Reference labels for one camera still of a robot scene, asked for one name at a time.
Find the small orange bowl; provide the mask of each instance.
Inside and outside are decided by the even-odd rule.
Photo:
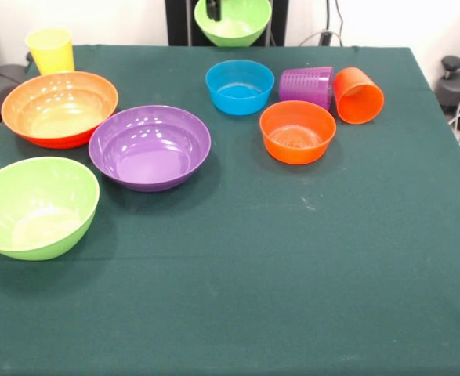
[[[97,74],[47,74],[24,82],[7,95],[2,120],[35,145],[70,149],[88,143],[117,104],[117,89]]]
[[[324,155],[336,122],[324,108],[302,100],[285,100],[266,108],[259,119],[266,150],[290,165],[307,165]]]

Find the table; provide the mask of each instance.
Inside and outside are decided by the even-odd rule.
[[[0,129],[0,167],[65,156],[101,187],[67,254],[0,256],[0,374],[460,374],[460,149],[409,49],[74,55],[117,86],[119,110],[196,114],[212,151],[179,188],[144,194],[102,177],[86,147],[44,150]],[[234,58],[277,81],[290,67],[358,66],[386,105],[369,124],[338,121],[317,163],[280,164],[258,114],[226,116],[209,101],[205,72]]]

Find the white wall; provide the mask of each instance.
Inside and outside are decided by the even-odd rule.
[[[298,45],[325,28],[325,0],[289,4],[287,45]],[[344,45],[411,47],[431,85],[442,75],[440,59],[460,56],[460,0],[339,0],[339,8],[345,20]],[[331,29],[339,29],[334,0]],[[318,38],[306,43],[317,44]]]
[[[68,27],[75,45],[168,44],[164,0],[0,0],[0,65],[25,64],[25,36],[47,26]]]
[[[331,28],[337,30],[333,3]],[[168,43],[164,0],[65,0],[62,4],[0,0],[0,65],[23,63],[25,35],[44,26],[69,27],[74,44]],[[339,0],[339,5],[345,19],[345,45],[410,46],[431,84],[441,75],[441,57],[460,55],[460,0]],[[299,44],[324,26],[325,0],[290,0],[287,45]]]

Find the purple bowl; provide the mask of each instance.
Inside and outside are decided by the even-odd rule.
[[[141,106],[115,114],[89,142],[93,164],[131,190],[158,192],[178,186],[211,148],[205,124],[176,107]]]

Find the blue bowl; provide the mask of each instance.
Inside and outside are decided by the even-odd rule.
[[[250,115],[266,105],[275,77],[255,61],[227,60],[208,70],[205,83],[219,110],[230,115]]]

